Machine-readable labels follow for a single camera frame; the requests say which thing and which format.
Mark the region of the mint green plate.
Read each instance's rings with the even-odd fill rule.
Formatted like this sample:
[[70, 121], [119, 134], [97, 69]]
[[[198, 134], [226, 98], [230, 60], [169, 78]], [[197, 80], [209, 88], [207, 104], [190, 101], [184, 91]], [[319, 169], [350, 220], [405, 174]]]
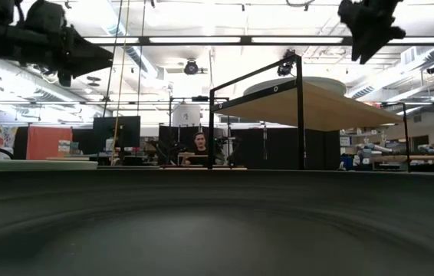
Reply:
[[0, 160], [0, 171], [90, 170], [96, 168], [97, 163], [91, 161]]

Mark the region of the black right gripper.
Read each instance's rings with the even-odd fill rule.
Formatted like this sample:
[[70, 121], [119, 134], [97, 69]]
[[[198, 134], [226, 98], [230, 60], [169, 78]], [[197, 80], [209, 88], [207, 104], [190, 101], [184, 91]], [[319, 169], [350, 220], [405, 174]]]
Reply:
[[406, 37], [405, 30], [393, 26], [393, 13], [402, 1], [341, 0], [337, 14], [340, 16], [340, 22], [344, 23], [352, 34], [352, 61], [359, 60], [360, 64], [365, 64], [382, 48], [381, 41], [361, 41], [370, 35], [388, 41]]

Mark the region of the grey plate with white underside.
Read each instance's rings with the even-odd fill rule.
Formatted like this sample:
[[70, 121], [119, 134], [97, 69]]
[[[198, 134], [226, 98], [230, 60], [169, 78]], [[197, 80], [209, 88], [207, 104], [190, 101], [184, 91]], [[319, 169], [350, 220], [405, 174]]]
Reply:
[[[273, 80], [263, 81], [258, 84], [254, 84], [248, 87], [243, 95], [253, 94], [260, 90], [264, 90], [270, 87], [277, 86], [279, 84], [286, 83], [288, 81], [294, 81], [295, 77], [280, 77]], [[303, 77], [303, 81], [309, 84], [312, 84], [316, 87], [323, 88], [325, 90], [329, 90], [336, 94], [345, 95], [347, 92], [347, 86], [341, 81], [329, 78], [329, 77]]]

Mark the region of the wooden workbench black legs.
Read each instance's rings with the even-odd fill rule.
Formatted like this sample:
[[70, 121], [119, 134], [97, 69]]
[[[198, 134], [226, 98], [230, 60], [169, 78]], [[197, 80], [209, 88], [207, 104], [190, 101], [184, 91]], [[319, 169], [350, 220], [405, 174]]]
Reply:
[[400, 171], [434, 173], [434, 155], [393, 155], [369, 157], [375, 169], [396, 167]]

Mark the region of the black monitor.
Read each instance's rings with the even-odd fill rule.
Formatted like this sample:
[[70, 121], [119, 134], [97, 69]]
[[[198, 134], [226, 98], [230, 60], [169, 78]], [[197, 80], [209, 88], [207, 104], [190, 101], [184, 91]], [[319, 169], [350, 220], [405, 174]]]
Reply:
[[116, 147], [140, 147], [140, 116], [94, 118], [94, 141], [97, 151], [108, 149], [106, 140], [117, 132]]

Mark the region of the wooden shelf black metal frame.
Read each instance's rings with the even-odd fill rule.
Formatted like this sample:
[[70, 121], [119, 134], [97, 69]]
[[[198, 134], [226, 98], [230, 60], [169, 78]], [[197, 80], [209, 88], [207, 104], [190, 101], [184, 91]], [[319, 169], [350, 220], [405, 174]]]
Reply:
[[[266, 87], [224, 103], [215, 103], [215, 92], [253, 77], [274, 67], [294, 61], [295, 79]], [[396, 115], [386, 110], [364, 104], [343, 95], [303, 81], [301, 56], [292, 54], [274, 63], [232, 79], [209, 91], [209, 157], [214, 156], [214, 114], [247, 117], [297, 128], [298, 170], [305, 169], [304, 131], [342, 130], [352, 127], [374, 127], [385, 123], [403, 122], [406, 115]]]

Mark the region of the person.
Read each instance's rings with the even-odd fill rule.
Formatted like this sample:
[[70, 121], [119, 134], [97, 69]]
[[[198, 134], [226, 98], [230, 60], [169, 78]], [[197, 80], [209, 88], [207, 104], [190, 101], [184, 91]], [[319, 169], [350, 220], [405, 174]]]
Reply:
[[182, 158], [182, 164], [184, 166], [204, 166], [207, 167], [209, 163], [213, 165], [216, 164], [215, 158], [209, 159], [208, 157], [203, 157], [203, 155], [208, 155], [209, 150], [207, 148], [206, 137], [202, 132], [198, 132], [193, 137], [193, 142], [195, 148], [193, 150], [194, 156], [186, 156]]

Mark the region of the black plate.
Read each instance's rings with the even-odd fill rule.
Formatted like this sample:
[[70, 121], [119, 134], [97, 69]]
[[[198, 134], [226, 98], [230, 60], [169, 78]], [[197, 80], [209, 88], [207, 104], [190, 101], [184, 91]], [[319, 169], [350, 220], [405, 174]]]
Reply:
[[434, 174], [0, 172], [0, 276], [434, 276]]

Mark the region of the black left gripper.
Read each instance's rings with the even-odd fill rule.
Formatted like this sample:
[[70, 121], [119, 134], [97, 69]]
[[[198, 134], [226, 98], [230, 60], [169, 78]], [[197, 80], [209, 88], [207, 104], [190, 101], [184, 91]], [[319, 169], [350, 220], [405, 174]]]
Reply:
[[21, 24], [28, 39], [19, 50], [19, 63], [37, 64], [47, 72], [56, 72], [58, 82], [71, 85], [72, 78], [110, 67], [113, 53], [82, 38], [73, 25], [66, 23]]

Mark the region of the orange partition panel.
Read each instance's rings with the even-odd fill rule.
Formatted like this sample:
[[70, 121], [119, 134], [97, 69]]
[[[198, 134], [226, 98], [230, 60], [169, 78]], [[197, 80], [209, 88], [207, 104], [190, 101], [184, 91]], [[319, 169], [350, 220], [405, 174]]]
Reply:
[[30, 126], [26, 159], [43, 160], [48, 157], [57, 157], [60, 140], [72, 141], [72, 130], [70, 128]]

